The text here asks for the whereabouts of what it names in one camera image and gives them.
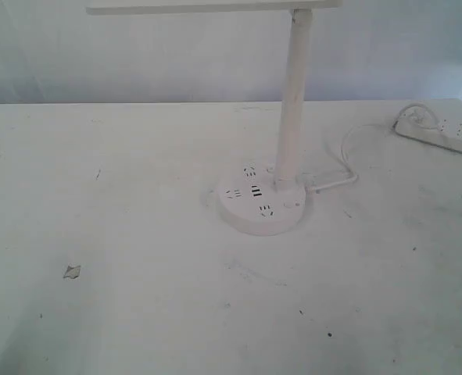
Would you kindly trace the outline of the white desk lamp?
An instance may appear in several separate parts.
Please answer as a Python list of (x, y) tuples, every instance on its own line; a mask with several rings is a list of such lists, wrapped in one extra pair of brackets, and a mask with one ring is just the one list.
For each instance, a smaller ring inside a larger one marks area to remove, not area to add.
[(298, 178), (301, 119), (310, 28), (316, 9), (336, 9), (340, 1), (91, 1), (91, 16), (288, 11), (291, 16), (285, 88), (274, 168), (247, 162), (224, 175), (217, 208), (234, 229), (256, 236), (291, 230), (303, 217), (307, 189)]

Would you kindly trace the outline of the small torn tape scrap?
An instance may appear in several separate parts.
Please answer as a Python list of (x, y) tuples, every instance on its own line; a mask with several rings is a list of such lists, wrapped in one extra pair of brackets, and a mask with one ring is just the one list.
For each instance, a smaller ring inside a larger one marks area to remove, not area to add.
[(63, 274), (63, 279), (75, 280), (81, 274), (81, 265), (71, 266), (68, 265), (65, 273)]

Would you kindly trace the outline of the white power strip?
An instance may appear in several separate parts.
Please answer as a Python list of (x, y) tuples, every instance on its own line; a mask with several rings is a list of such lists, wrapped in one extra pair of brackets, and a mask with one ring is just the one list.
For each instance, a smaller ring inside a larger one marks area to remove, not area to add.
[(402, 137), (462, 154), (462, 101), (411, 103), (399, 111), (393, 130)]

